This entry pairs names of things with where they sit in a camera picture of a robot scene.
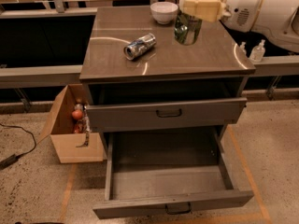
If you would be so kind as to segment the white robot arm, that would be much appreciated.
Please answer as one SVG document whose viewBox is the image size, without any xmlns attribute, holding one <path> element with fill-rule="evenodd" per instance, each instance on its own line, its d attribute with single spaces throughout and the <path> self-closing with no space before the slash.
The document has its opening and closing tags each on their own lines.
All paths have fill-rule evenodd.
<svg viewBox="0 0 299 224">
<path fill-rule="evenodd" d="M 299 0 L 179 0 L 181 12 L 222 21 L 232 30 L 264 35 L 277 47 L 299 52 Z"/>
</svg>

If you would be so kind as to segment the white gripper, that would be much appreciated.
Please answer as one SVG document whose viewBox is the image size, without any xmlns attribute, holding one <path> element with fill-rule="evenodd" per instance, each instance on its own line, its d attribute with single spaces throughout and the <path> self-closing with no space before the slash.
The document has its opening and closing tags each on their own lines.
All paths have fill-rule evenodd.
<svg viewBox="0 0 299 224">
<path fill-rule="evenodd" d="M 256 19 L 262 0 L 179 0 L 180 10 L 202 21 L 220 20 L 225 9 L 230 17 L 223 17 L 222 23 L 229 29 L 248 32 Z"/>
</svg>

